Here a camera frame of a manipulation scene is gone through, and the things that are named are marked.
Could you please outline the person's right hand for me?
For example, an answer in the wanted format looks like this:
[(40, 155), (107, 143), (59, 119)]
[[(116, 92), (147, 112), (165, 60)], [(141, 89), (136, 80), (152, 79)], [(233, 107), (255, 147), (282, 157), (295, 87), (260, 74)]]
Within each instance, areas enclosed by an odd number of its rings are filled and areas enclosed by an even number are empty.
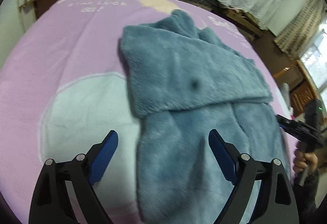
[(318, 158), (315, 153), (303, 153), (296, 149), (293, 160), (293, 171), (298, 174), (308, 169), (308, 174), (313, 174), (318, 167)]

